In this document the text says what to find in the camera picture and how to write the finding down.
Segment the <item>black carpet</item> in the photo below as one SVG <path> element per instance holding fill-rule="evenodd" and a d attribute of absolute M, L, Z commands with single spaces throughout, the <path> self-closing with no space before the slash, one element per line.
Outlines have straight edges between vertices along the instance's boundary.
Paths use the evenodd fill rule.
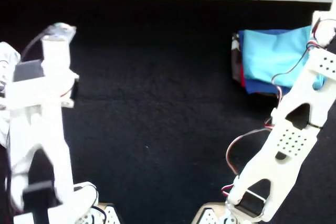
<path fill-rule="evenodd" d="M 0 40 L 20 51 L 51 23 L 78 27 L 71 53 L 79 97 L 73 110 L 64 110 L 74 180 L 97 185 L 100 201 L 114 203 L 126 224 L 190 223 L 203 203 L 224 200 L 219 189 L 234 178 L 226 147 L 261 127 L 275 105 L 231 80 L 232 32 L 297 28 L 310 24 L 313 10 L 328 8 L 245 0 L 0 3 Z M 40 55 L 36 47 L 30 57 Z M 329 118 L 273 223 L 336 221 L 335 110 Z M 237 166 L 264 140 L 256 135 L 237 144 Z"/>

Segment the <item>red wire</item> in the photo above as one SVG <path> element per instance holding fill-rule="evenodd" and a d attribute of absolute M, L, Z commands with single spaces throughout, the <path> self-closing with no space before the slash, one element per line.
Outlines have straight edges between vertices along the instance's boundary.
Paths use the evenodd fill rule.
<path fill-rule="evenodd" d="M 228 189 L 228 188 L 232 188 L 232 187 L 233 187 L 233 184 L 223 186 L 223 187 L 221 188 L 221 192 L 222 192 L 222 194 L 223 194 L 225 197 L 229 196 L 229 193 L 226 192 L 225 190 Z"/>

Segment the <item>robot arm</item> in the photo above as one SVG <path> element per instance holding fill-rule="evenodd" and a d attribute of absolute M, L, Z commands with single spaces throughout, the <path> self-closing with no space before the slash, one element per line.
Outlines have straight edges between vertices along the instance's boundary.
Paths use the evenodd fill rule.
<path fill-rule="evenodd" d="M 271 220 L 294 186 L 300 167 L 327 120 L 336 99 L 336 0 L 333 2 L 330 11 L 314 12 L 312 35 L 318 45 L 309 51 L 309 59 L 291 91 L 272 111 L 273 128 L 263 147 L 234 180 L 226 207 L 238 222 Z M 321 89 L 315 90 L 313 83 L 319 75 L 326 80 Z M 310 107 L 309 121 L 299 128 L 287 116 L 303 104 Z M 270 181 L 266 199 L 249 190 L 262 179 Z M 260 207 L 251 208 L 253 204 Z"/>
<path fill-rule="evenodd" d="M 15 224 L 73 224 L 98 201 L 95 186 L 74 185 L 63 132 L 61 107 L 73 107 L 79 78 L 69 69 L 69 43 L 76 28 L 57 23 L 44 32 L 44 60 L 19 62 L 2 100 L 10 113 L 7 151 L 12 174 L 7 189 L 20 213 Z M 55 181 L 30 185 L 28 173 L 38 149 L 52 164 Z"/>

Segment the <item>red cloth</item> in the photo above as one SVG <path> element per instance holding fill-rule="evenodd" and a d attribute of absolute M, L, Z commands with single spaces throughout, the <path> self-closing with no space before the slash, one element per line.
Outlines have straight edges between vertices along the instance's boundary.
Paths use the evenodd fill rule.
<path fill-rule="evenodd" d="M 245 87 L 243 64 L 240 65 L 240 85 Z"/>

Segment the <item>folded cloth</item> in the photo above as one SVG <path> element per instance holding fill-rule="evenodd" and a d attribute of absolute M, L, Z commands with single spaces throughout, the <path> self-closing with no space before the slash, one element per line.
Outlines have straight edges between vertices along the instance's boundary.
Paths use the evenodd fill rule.
<path fill-rule="evenodd" d="M 243 34 L 244 42 L 240 41 L 244 78 L 271 83 L 274 75 L 287 72 L 302 57 L 309 40 L 310 30 L 310 26 L 291 31 L 245 30 Z M 278 76 L 275 79 L 275 84 L 291 88 L 307 59 L 308 54 L 304 56 L 293 71 Z M 318 77 L 314 87 L 318 89 L 322 86 L 323 77 Z"/>
<path fill-rule="evenodd" d="M 266 33 L 283 33 L 287 30 L 265 30 Z M 247 93 L 277 93 L 274 85 L 259 80 L 245 79 L 242 64 L 241 45 L 244 42 L 244 31 L 233 33 L 231 46 L 231 68 L 232 78 L 246 88 Z M 283 93 L 289 92 L 288 88 L 282 87 Z"/>
<path fill-rule="evenodd" d="M 232 34 L 232 45 L 231 45 L 231 70 L 232 79 L 241 83 L 240 68 L 242 66 L 242 54 L 239 49 L 239 38 L 237 33 Z"/>

